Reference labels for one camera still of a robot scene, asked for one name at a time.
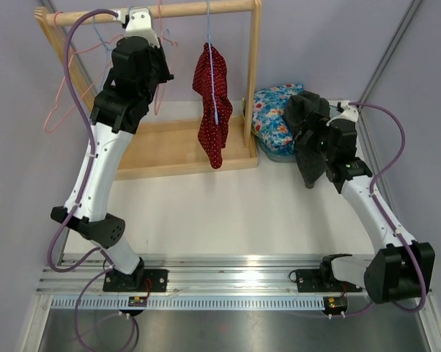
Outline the blue floral skirt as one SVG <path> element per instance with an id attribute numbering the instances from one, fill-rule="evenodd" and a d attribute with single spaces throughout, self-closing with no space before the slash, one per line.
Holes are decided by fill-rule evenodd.
<path id="1" fill-rule="evenodd" d="M 294 154 L 292 133 L 284 116 L 290 97 L 303 90 L 303 84 L 283 84 L 254 92 L 251 129 L 272 154 Z"/>

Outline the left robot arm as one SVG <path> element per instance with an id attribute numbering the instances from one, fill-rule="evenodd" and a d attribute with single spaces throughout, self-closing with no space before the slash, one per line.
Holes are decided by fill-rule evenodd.
<path id="1" fill-rule="evenodd" d="M 159 84 L 173 79 L 160 42 L 139 36 L 119 40 L 112 68 L 90 113 L 89 146 L 74 189 L 51 218 L 77 232 L 103 252 L 111 270 L 105 292 L 136 292 L 145 287 L 144 261 L 124 237 L 125 221 L 108 213 L 108 198 L 120 161 L 149 111 Z"/>

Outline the red dotted skirt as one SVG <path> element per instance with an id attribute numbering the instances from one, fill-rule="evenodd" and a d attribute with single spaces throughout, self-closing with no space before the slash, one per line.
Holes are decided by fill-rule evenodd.
<path id="1" fill-rule="evenodd" d="M 228 98 L 226 60 L 209 43 L 204 44 L 196 64 L 192 88 L 201 96 L 202 102 L 197 138 L 210 166 L 219 169 L 223 163 L 222 149 L 226 147 L 233 106 Z"/>

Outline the dark grey dotted skirt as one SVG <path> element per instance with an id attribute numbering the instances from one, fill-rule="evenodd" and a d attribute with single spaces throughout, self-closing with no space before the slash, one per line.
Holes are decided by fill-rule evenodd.
<path id="1" fill-rule="evenodd" d="M 289 98 L 283 119 L 292 134 L 294 156 L 305 187 L 312 189 L 325 172 L 318 144 L 330 119 L 330 104 L 320 95 L 303 90 Z"/>

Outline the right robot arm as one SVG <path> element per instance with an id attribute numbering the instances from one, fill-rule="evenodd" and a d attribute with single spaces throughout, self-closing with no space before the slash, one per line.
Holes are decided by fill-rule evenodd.
<path id="1" fill-rule="evenodd" d="M 435 252 L 411 235 L 376 188 L 371 170 L 357 156 L 355 122 L 317 112 L 308 114 L 294 136 L 296 159 L 305 187 L 321 175 L 351 205 L 371 239 L 374 258 L 366 262 L 350 254 L 325 256 L 319 283 L 336 290 L 344 282 L 366 290 L 375 304 L 416 298 L 425 304 Z"/>

